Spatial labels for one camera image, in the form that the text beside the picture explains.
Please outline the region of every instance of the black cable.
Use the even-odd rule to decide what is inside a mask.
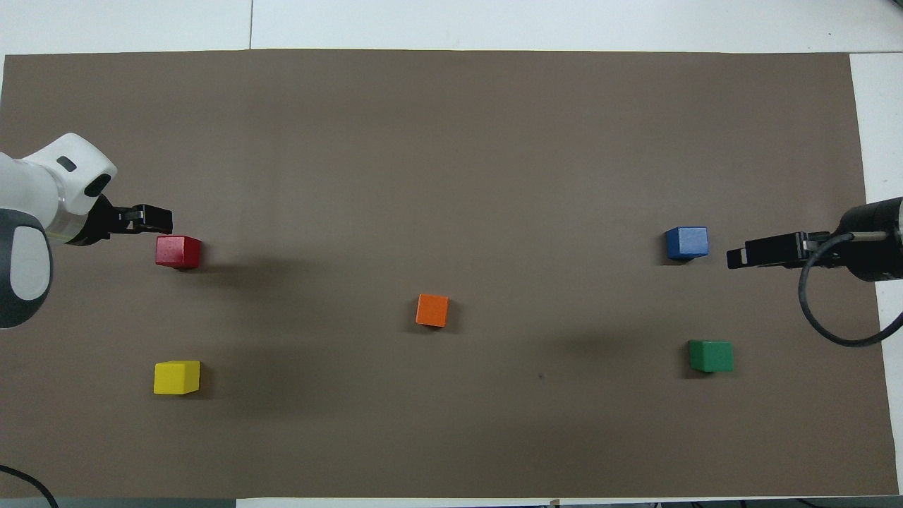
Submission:
[[[3,466],[2,464],[0,464],[0,473],[6,473],[8,475],[13,475],[16,478],[20,478],[20,479],[28,482],[29,484],[34,485],[34,488],[38,489],[38,491],[41,493],[41,495],[44,496],[44,499],[47,500],[47,503],[50,504],[51,508],[60,508],[60,506],[56,503],[56,499],[53,498],[53,494],[51,494],[51,491],[47,487],[45,487],[44,484],[39,482],[38,479],[35,478],[34,476],[27,475],[26,473],[23,473],[22,471],[19,471],[18,469],[13,469],[10,466]]]
[[[746,508],[746,500],[745,499],[738,499],[737,501],[740,502],[740,508]],[[703,504],[698,501],[691,501],[690,505],[693,508],[703,508]]]
[[[805,499],[797,499],[797,501],[799,501],[799,502],[802,503],[802,504],[805,504],[805,505],[808,506],[809,508],[831,508],[830,506],[821,506],[821,505],[819,505],[819,504],[809,503],[809,502],[808,502],[807,500],[805,500]]]
[[[809,270],[812,269],[813,266],[815,266],[815,263],[817,263],[818,260],[822,258],[822,256],[824,256],[829,250],[833,249],[834,246],[839,243],[844,243],[845,241],[850,241],[852,239],[852,233],[844,233],[842,235],[838,235],[829,239],[828,241],[823,243],[815,252],[813,252],[812,256],[809,257],[809,260],[807,260],[803,265],[803,271],[801,271],[799,274],[799,285],[796,287],[796,292],[799,295],[799,306],[803,308],[803,315],[809,321],[809,324],[812,325],[812,327],[816,330],[816,332],[833,343],[838,343],[847,347],[862,347],[879,343],[897,332],[900,327],[903,327],[903,312],[901,312],[900,315],[897,316],[897,319],[894,319],[887,328],[881,330],[875,335],[871,335],[864,339],[843,339],[829,332],[824,326],[822,326],[821,323],[818,322],[817,319],[815,319],[815,316],[812,315],[812,310],[809,309],[809,299],[805,295],[805,284],[809,279]]]

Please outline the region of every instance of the wooden cube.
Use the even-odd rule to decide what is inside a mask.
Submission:
[[[668,258],[689,261],[709,255],[709,230],[705,226],[681,226],[665,233]]]
[[[158,236],[156,263],[178,269],[197,268],[200,266],[200,240],[184,235]]]
[[[726,341],[690,341],[690,367],[702,372],[731,372],[733,346]]]
[[[154,366],[154,393],[184,395],[200,387],[200,362],[176,360]]]
[[[419,325],[445,326],[449,313],[449,298],[447,296],[420,295],[417,299],[416,323]]]

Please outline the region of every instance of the brown mat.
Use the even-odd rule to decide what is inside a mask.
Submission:
[[[864,201],[848,58],[255,51],[6,60],[0,150],[73,131],[154,235],[54,251],[0,457],[78,496],[894,494],[880,348],[724,251]],[[712,255],[664,260],[662,233]],[[418,293],[448,327],[414,324]],[[877,327],[819,270],[815,312]],[[688,370],[733,341],[736,372]],[[202,390],[151,393],[201,360]],[[32,495],[0,479],[4,495]]]

